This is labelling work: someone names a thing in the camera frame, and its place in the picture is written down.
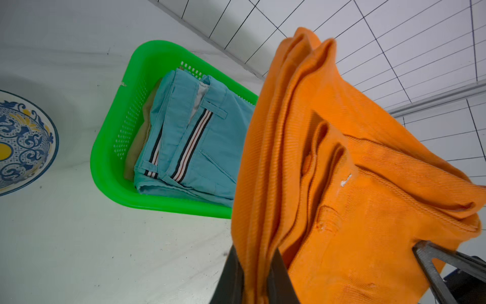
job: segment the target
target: white tile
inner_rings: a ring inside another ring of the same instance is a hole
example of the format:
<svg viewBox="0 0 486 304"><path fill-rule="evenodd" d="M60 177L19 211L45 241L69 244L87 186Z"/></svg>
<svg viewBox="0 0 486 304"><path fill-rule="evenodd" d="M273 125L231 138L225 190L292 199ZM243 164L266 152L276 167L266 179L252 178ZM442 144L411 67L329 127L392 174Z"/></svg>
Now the white tile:
<svg viewBox="0 0 486 304"><path fill-rule="evenodd" d="M231 0L209 38L225 48L252 9L248 0Z"/></svg>
<svg viewBox="0 0 486 304"><path fill-rule="evenodd" d="M354 1L348 2L342 9L329 18L324 24L322 24L315 34L322 41L328 38L336 38L340 33L344 32L351 25L362 19L358 7Z"/></svg>
<svg viewBox="0 0 486 304"><path fill-rule="evenodd" d="M352 86L365 81L371 77L374 77L386 70L390 69L388 61L386 61L385 55L381 54L360 66L350 70L347 73L342 74L342 78L349 82Z"/></svg>
<svg viewBox="0 0 486 304"><path fill-rule="evenodd" d="M435 297L430 288L425 292L425 294L418 301L420 304L435 304Z"/></svg>
<svg viewBox="0 0 486 304"><path fill-rule="evenodd" d="M486 185L486 178L472 178L471 181L476 184ZM486 233L462 243L457 251L470 256L479 256L481 259L486 260Z"/></svg>
<svg viewBox="0 0 486 304"><path fill-rule="evenodd" d="M390 31L400 23L431 6L437 0L388 0L366 16L376 37Z"/></svg>
<svg viewBox="0 0 486 304"><path fill-rule="evenodd" d="M455 84L473 79L475 78L475 76L476 69L474 68L474 65L470 65L445 74L443 76L439 76L426 82L422 82L421 84L406 89L406 91L410 98L415 98L430 93L432 91L448 88Z"/></svg>
<svg viewBox="0 0 486 304"><path fill-rule="evenodd" d="M403 75L407 72L423 67L435 60L444 58L452 53L463 50L465 47L472 45L472 33L462 35L444 45L433 48L415 58L408 59L403 63L393 67L397 75Z"/></svg>
<svg viewBox="0 0 486 304"><path fill-rule="evenodd" d="M372 89L368 89L364 91L363 93L368 96L369 99L371 100L376 100L385 96L388 96L390 94L393 94L395 92L398 92L402 90L402 87L400 85L400 82L398 79L393 79L390 80L384 84L381 84L377 87L374 87Z"/></svg>
<svg viewBox="0 0 486 304"><path fill-rule="evenodd" d="M473 184L486 186L486 176L470 178L470 180L472 181Z"/></svg>
<svg viewBox="0 0 486 304"><path fill-rule="evenodd" d="M377 99L374 102L377 103L382 108L389 110L395 105L408 102L408 97L407 94L405 94L405 91L401 90L396 93Z"/></svg>
<svg viewBox="0 0 486 304"><path fill-rule="evenodd" d="M401 84L405 89L427 81L445 73L460 69L462 67L474 65L474 48L472 46L465 50L449 55L445 58L432 62L422 68L399 75Z"/></svg>
<svg viewBox="0 0 486 304"><path fill-rule="evenodd" d="M285 39L285 36L280 31L275 31L246 64L261 75L265 74L270 68L275 52L283 39Z"/></svg>
<svg viewBox="0 0 486 304"><path fill-rule="evenodd" d="M474 29L486 25L486 1L481 1L472 6L472 22Z"/></svg>
<svg viewBox="0 0 486 304"><path fill-rule="evenodd" d="M423 141L422 144L446 161L483 156L475 131Z"/></svg>
<svg viewBox="0 0 486 304"><path fill-rule="evenodd" d="M188 0L158 0L160 4L167 7L171 12L182 17Z"/></svg>
<svg viewBox="0 0 486 304"><path fill-rule="evenodd" d="M404 125L405 123L403 122L403 116L400 117L394 117L401 125Z"/></svg>
<svg viewBox="0 0 486 304"><path fill-rule="evenodd" d="M476 60L486 59L486 41L476 43Z"/></svg>
<svg viewBox="0 0 486 304"><path fill-rule="evenodd" d="M358 4L363 15L366 16L385 1L386 0L356 0L356 4Z"/></svg>
<svg viewBox="0 0 486 304"><path fill-rule="evenodd" d="M486 129L486 104L471 107L474 124L478 130Z"/></svg>
<svg viewBox="0 0 486 304"><path fill-rule="evenodd" d="M476 130L469 108L422 119L406 126L420 141Z"/></svg>
<svg viewBox="0 0 486 304"><path fill-rule="evenodd" d="M390 64L396 66L405 60L412 59L448 41L471 32L470 18L470 12L464 10L398 45L386 44L385 46L385 41L382 38L379 38L378 42L383 47L386 57L390 60Z"/></svg>
<svg viewBox="0 0 486 304"><path fill-rule="evenodd" d="M441 114L445 114L445 113L449 113L449 112L453 112L465 108L468 108L468 103L466 102L466 100L460 100L445 105L433 107L427 110L422 110L417 113L405 115L404 119L405 119L405 123L409 124L417 120L421 120L421 119L425 119L432 116L437 116L437 115L441 115Z"/></svg>
<svg viewBox="0 0 486 304"><path fill-rule="evenodd" d="M385 107L384 109L387 110L388 112L390 112L391 110L394 110L398 107L403 107L403 106L406 106L406 105L410 105L410 101L402 101L401 103L398 103L398 104L395 104L395 105L392 105L392 106L388 106L388 107Z"/></svg>
<svg viewBox="0 0 486 304"><path fill-rule="evenodd" d="M373 34L366 25L365 20L362 19L336 38L336 61L343 59L373 40Z"/></svg>
<svg viewBox="0 0 486 304"><path fill-rule="evenodd" d="M476 68L478 69L478 81L484 79L486 75L486 60L476 62Z"/></svg>
<svg viewBox="0 0 486 304"><path fill-rule="evenodd" d="M260 0L257 8L273 22L279 26L294 11L302 0Z"/></svg>
<svg viewBox="0 0 486 304"><path fill-rule="evenodd" d="M391 47L417 35L418 33L421 33L429 27L434 26L439 22L442 22L446 18L456 14L457 12L467 7L469 7L469 0L442 0L437 4L431 6L430 8L426 9L422 13L418 14L417 16L413 17L412 19L406 21L404 24L401 24L397 28L379 37L378 42L384 50L388 50Z"/></svg>
<svg viewBox="0 0 486 304"><path fill-rule="evenodd" d="M246 62L274 31L275 26L259 10L254 9L226 50Z"/></svg>
<svg viewBox="0 0 486 304"><path fill-rule="evenodd" d="M486 208L484 206L478 211L479 218L483 223L486 223Z"/></svg>
<svg viewBox="0 0 486 304"><path fill-rule="evenodd" d="M189 1L182 19L209 37L229 0Z"/></svg>
<svg viewBox="0 0 486 304"><path fill-rule="evenodd" d="M346 73L359 64L362 64L363 62L370 60L381 53L382 50L380 49L380 46L375 40L373 40L346 58L337 60L336 66L340 73Z"/></svg>
<svg viewBox="0 0 486 304"><path fill-rule="evenodd" d="M477 106L486 103L486 94L476 95L468 97L468 103L470 107Z"/></svg>
<svg viewBox="0 0 486 304"><path fill-rule="evenodd" d="M385 83L386 81L396 78L395 73L393 72L392 69L386 70L370 79L367 79L361 83L358 83L354 87L360 90L361 92L370 88L373 88L375 86L378 86L382 83Z"/></svg>
<svg viewBox="0 0 486 304"><path fill-rule="evenodd" d="M486 160L484 157L450 161L449 163L467 176L486 176Z"/></svg>
<svg viewBox="0 0 486 304"><path fill-rule="evenodd" d="M335 12L343 7L348 0L322 1L305 0L280 26L280 30L292 37L299 27L306 27L312 31L329 19Z"/></svg>
<svg viewBox="0 0 486 304"><path fill-rule="evenodd" d="M474 30L474 41L479 43L486 40L486 25Z"/></svg>
<svg viewBox="0 0 486 304"><path fill-rule="evenodd" d="M417 102L417 101L420 101L420 100L423 100L423 99L426 99L426 98L429 98L429 97L432 97L432 96L436 96L436 95L439 95L439 94L443 94L443 93L446 93L448 91L458 89L458 88L461 88L461 87L466 86L468 84L476 82L476 77L474 75L471 75L471 76L472 76L472 78L467 79L466 81L459 82L455 85L447 86L445 88L437 89L437 90L434 90L432 92L413 97L411 99L411 101Z"/></svg>

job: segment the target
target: orange shirt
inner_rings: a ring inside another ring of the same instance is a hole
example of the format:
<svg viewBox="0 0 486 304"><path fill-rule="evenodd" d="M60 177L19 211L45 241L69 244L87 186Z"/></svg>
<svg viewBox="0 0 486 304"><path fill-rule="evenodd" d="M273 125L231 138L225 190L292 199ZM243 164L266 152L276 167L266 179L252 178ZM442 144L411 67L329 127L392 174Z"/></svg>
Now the orange shirt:
<svg viewBox="0 0 486 304"><path fill-rule="evenodd" d="M280 44L243 150L232 237L245 303L267 303L278 248L302 304L417 303L412 247L480 234L486 190L345 82L336 42ZM439 270L444 263L435 263Z"/></svg>

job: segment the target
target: blue and yellow plate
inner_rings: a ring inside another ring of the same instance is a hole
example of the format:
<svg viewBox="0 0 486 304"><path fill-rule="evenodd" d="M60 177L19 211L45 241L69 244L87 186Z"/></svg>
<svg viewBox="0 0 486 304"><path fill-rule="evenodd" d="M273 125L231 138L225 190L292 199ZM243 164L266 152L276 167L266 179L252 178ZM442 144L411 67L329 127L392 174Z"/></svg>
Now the blue and yellow plate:
<svg viewBox="0 0 486 304"><path fill-rule="evenodd" d="M35 104L0 90L0 196L27 186L52 164L56 127Z"/></svg>

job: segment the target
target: white table surface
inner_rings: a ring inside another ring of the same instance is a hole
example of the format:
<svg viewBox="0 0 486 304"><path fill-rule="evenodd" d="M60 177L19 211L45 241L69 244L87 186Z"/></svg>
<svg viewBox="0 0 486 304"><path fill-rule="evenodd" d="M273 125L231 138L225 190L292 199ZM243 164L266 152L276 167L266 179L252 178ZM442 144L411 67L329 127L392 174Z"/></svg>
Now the white table surface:
<svg viewBox="0 0 486 304"><path fill-rule="evenodd" d="M262 81L147 0L0 1L0 89L40 106L59 153L0 197L0 303L207 303L230 221L123 207L95 186L91 147L130 55L175 42L259 93Z"/></svg>

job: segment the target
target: laundry basket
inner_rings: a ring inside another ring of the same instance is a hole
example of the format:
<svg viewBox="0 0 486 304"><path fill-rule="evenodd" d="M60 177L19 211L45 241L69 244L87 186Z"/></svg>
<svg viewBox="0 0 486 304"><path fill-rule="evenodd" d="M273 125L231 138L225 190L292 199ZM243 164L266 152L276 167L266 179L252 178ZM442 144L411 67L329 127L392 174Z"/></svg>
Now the laundry basket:
<svg viewBox="0 0 486 304"><path fill-rule="evenodd" d="M258 96L183 47L168 41L149 41L132 55L103 126L91 151L91 174L96 186L113 201L132 208L231 218L231 208L188 199L139 194L123 178L125 157L143 122L142 106L158 79L183 66L197 78L211 75L231 91L255 104Z"/></svg>

